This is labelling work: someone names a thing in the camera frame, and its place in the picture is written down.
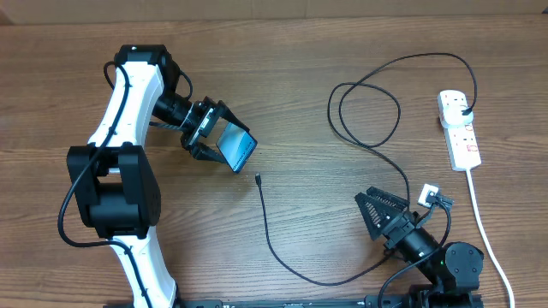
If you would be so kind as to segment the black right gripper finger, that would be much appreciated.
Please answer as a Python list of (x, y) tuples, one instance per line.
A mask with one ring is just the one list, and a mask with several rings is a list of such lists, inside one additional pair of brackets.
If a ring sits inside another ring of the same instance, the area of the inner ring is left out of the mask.
[(366, 192), (359, 192), (354, 196), (354, 200), (359, 207), (367, 231), (372, 240), (376, 240), (382, 234), (381, 229), (384, 224), (382, 223), (383, 218), (381, 217), (381, 214), (384, 210), (397, 210), (398, 212), (403, 212), (403, 210), (398, 210), (389, 205), (382, 204), (376, 199), (369, 197)]
[(406, 199), (400, 198), (394, 194), (383, 191), (376, 187), (369, 187), (366, 190), (366, 194), (369, 197), (372, 197), (381, 202), (382, 204), (389, 205), (398, 210), (407, 210), (409, 207), (409, 202)]

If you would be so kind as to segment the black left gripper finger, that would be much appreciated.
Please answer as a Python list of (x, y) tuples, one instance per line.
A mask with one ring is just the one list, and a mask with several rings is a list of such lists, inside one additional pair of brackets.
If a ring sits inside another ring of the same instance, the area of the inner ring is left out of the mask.
[(190, 154), (196, 160), (213, 161), (222, 164), (227, 163), (222, 154), (219, 154), (203, 143), (197, 143), (194, 145), (190, 150)]
[(236, 125), (237, 127), (243, 129), (246, 132), (249, 131), (249, 128), (234, 115), (234, 113), (229, 109), (229, 107), (222, 100), (219, 100), (217, 102), (217, 106), (219, 108), (219, 116), (221, 118)]

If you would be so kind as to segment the blue Galaxy smartphone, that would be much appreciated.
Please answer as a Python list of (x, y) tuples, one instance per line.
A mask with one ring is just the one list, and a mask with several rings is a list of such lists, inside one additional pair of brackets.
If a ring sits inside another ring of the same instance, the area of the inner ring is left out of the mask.
[(234, 173), (240, 173), (258, 142), (246, 130), (229, 122), (216, 146)]

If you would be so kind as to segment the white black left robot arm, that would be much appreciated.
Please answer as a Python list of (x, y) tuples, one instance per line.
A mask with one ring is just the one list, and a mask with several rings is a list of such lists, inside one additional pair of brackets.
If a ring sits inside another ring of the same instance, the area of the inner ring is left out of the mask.
[(95, 133), (67, 154), (71, 187), (57, 218), (58, 233), (70, 246), (63, 220), (75, 198), (84, 225), (96, 231), (92, 246), (110, 246), (129, 286), (132, 307), (183, 307), (185, 301), (164, 262), (157, 234), (161, 192), (145, 153), (151, 119), (181, 133), (182, 148), (196, 160), (228, 165), (240, 173), (257, 146), (248, 127), (223, 101), (192, 102), (176, 92), (186, 74), (162, 44), (125, 44), (111, 65), (113, 93)]

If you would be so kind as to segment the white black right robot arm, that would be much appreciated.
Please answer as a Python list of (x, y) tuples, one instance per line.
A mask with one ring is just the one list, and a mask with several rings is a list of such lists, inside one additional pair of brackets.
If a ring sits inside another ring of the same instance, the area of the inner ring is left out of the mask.
[(453, 200), (441, 194), (439, 187), (425, 184), (418, 204), (428, 212), (420, 216), (408, 209), (409, 202), (376, 187), (369, 187), (354, 197), (372, 240), (385, 237), (384, 248), (398, 252), (408, 266), (397, 274), (418, 269), (429, 281), (413, 285), (406, 294), (386, 295), (390, 282), (379, 294), (364, 298), (367, 307), (482, 307), (480, 286), (484, 253), (467, 242), (448, 242), (448, 222), (441, 240), (435, 240), (424, 225), (439, 208), (450, 215)]

